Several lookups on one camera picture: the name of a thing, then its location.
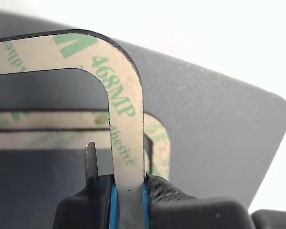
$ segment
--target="gray plastic part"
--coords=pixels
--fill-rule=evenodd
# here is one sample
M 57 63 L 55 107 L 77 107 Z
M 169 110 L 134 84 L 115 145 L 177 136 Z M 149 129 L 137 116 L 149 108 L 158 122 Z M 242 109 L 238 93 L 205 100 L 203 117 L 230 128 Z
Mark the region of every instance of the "gray plastic part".
M 0 37 L 67 28 L 71 27 L 0 13 Z M 229 196 L 248 208 L 285 134 L 286 101 L 195 64 L 116 41 L 138 67 L 145 112 L 168 130 L 171 183 L 189 195 Z M 11 108 L 108 105 L 97 79 L 81 70 L 59 70 L 0 76 L 0 109 Z M 55 174 L 51 177 L 55 183 Z M 75 177 L 84 179 L 84 174 L 75 169 L 69 179 Z

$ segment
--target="green printed text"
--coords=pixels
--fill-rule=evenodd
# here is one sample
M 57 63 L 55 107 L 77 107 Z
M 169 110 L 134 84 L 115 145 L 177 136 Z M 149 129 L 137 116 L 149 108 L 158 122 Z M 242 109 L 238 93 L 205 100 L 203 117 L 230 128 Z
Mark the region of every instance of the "green printed text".
M 95 37 L 84 34 L 60 34 L 53 36 L 53 39 L 56 44 L 72 42 L 60 49 L 64 59 L 90 47 L 98 41 Z
M 5 50 L 8 51 L 7 60 L 10 62 L 10 65 L 16 67 L 18 69 L 17 72 L 19 73 L 25 72 L 26 69 L 16 50 L 13 48 L 13 44 L 11 42 L 3 42 L 3 44 L 5 45 Z
M 134 161 L 132 160 L 131 156 L 129 155 L 129 151 L 131 151 L 131 149 L 127 149 L 125 146 L 123 146 L 123 142 L 119 139 L 119 130 L 118 127 L 116 126 L 111 126 L 110 127 L 111 130 L 111 144 L 112 144 L 112 148 L 116 148 L 120 155 L 123 156 L 126 165 L 133 165 Z

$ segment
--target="adhesive liner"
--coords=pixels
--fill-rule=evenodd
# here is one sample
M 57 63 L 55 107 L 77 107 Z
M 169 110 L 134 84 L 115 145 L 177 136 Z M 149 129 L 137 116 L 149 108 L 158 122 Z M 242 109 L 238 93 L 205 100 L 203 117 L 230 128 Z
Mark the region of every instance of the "adhesive liner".
M 168 180 L 170 167 L 168 132 L 152 115 L 144 114 L 144 118 L 144 134 L 151 139 L 153 147 L 151 174 Z M 0 112 L 0 131 L 19 129 L 35 131 L 0 133 L 0 149 L 80 149 L 89 141 L 96 142 L 97 149 L 107 149 L 111 146 L 109 113 L 106 111 Z M 145 171 L 150 173 L 147 154 L 144 161 Z
M 0 75 L 65 68 L 84 69 L 107 91 L 120 228 L 143 229 L 143 95 L 126 52 L 109 38 L 82 30 L 0 39 Z

